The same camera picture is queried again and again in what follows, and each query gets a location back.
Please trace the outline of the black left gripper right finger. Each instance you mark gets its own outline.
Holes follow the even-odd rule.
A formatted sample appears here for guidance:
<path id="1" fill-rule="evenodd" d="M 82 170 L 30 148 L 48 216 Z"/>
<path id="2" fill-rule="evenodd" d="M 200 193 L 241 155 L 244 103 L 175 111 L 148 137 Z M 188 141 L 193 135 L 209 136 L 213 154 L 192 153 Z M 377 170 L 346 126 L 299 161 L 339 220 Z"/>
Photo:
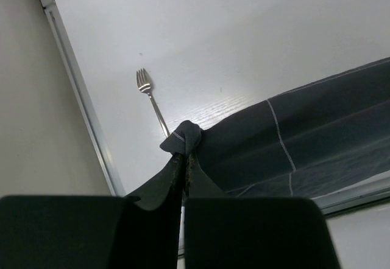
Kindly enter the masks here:
<path id="1" fill-rule="evenodd" d="M 305 198 L 232 198 L 188 158 L 186 268 L 340 268 L 325 218 Z"/>

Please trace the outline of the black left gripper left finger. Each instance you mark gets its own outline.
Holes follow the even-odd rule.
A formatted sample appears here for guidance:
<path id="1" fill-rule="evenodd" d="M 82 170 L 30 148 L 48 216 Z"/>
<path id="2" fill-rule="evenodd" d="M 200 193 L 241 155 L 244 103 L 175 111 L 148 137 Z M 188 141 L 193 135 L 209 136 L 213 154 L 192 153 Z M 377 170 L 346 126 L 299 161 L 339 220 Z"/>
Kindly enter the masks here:
<path id="1" fill-rule="evenodd" d="M 2 268 L 175 268 L 182 156 L 124 197 L 1 198 Z"/>

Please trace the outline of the dark grey checked cloth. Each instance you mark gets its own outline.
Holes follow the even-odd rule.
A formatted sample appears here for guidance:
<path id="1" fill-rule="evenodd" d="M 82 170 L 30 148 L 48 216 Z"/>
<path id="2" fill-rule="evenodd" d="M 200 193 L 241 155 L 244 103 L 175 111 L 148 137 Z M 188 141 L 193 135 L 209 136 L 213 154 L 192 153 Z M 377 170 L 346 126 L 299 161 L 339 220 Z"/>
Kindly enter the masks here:
<path id="1" fill-rule="evenodd" d="M 329 194 L 389 170 L 389 60 L 247 107 L 209 129 L 182 122 L 161 149 L 195 153 L 234 197 Z"/>

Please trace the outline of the silver metal fork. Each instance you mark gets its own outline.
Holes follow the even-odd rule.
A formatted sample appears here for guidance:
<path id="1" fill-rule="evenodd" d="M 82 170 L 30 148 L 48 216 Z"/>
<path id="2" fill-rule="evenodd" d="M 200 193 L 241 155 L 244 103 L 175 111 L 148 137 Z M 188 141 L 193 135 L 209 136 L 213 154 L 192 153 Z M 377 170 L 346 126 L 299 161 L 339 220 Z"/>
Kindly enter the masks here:
<path id="1" fill-rule="evenodd" d="M 138 90 L 147 95 L 149 100 L 151 101 L 151 104 L 152 104 L 152 107 L 154 109 L 154 112 L 157 116 L 157 119 L 158 119 L 158 122 L 161 126 L 161 129 L 163 130 L 163 134 L 165 135 L 165 137 L 167 138 L 169 135 L 170 135 L 170 132 L 168 130 L 168 127 L 165 123 L 165 120 L 161 114 L 161 111 L 153 97 L 153 83 L 152 83 L 152 80 L 151 78 L 149 77 L 149 74 L 147 73 L 147 71 L 144 69 L 144 68 L 141 68 L 139 70 L 136 71 L 136 83 L 137 83 L 137 87 L 138 87 Z"/>

